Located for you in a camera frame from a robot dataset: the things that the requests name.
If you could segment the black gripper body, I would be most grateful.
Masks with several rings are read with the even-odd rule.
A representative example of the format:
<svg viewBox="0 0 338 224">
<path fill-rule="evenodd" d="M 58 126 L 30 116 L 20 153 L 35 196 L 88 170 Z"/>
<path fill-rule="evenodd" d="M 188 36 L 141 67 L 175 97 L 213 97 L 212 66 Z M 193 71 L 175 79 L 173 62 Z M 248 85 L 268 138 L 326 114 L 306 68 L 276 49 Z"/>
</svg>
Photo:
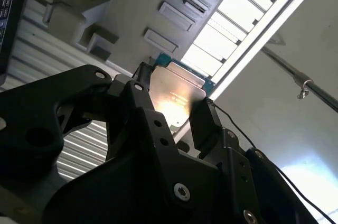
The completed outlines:
<svg viewBox="0 0 338 224">
<path fill-rule="evenodd" d="M 232 149 L 215 165 L 177 149 L 135 152 L 95 168 L 48 203 L 43 223 L 234 223 Z"/>
</svg>

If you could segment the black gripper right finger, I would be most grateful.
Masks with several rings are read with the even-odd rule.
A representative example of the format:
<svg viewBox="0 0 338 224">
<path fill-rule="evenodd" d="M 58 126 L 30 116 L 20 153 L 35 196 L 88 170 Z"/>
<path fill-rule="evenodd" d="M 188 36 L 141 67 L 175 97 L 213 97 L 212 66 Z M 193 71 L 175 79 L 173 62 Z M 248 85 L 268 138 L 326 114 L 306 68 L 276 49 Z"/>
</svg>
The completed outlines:
<svg viewBox="0 0 338 224">
<path fill-rule="evenodd" d="M 232 223 L 317 222 L 261 150 L 240 147 L 212 100 L 194 104 L 190 126 L 199 158 L 220 170 L 220 195 Z"/>
</svg>

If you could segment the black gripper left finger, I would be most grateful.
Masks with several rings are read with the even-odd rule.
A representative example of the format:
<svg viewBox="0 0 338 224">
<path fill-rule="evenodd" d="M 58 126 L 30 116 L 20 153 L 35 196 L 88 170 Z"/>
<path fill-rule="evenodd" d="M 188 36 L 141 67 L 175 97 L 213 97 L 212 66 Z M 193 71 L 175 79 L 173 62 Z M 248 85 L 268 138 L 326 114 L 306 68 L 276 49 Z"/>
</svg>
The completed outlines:
<svg viewBox="0 0 338 224">
<path fill-rule="evenodd" d="M 1 204 L 45 206 L 67 183 L 56 170 L 64 138 L 92 120 L 107 125 L 108 161 L 177 149 L 148 88 L 81 66 L 1 93 Z"/>
</svg>

